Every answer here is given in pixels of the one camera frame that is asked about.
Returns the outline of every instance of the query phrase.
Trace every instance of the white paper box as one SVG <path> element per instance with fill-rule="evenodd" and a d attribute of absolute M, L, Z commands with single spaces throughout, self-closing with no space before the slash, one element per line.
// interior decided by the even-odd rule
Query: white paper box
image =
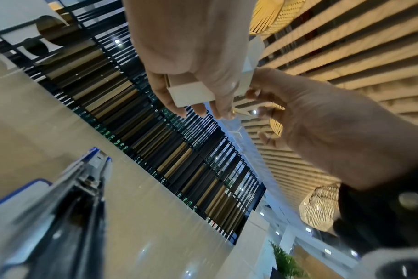
<path fill-rule="evenodd" d="M 264 48 L 264 42 L 259 36 L 249 42 L 240 83 L 234 96 L 244 95 L 249 89 L 252 75 Z M 172 99 L 179 108 L 215 100 L 214 94 L 191 73 L 168 74 L 165 78 Z"/>

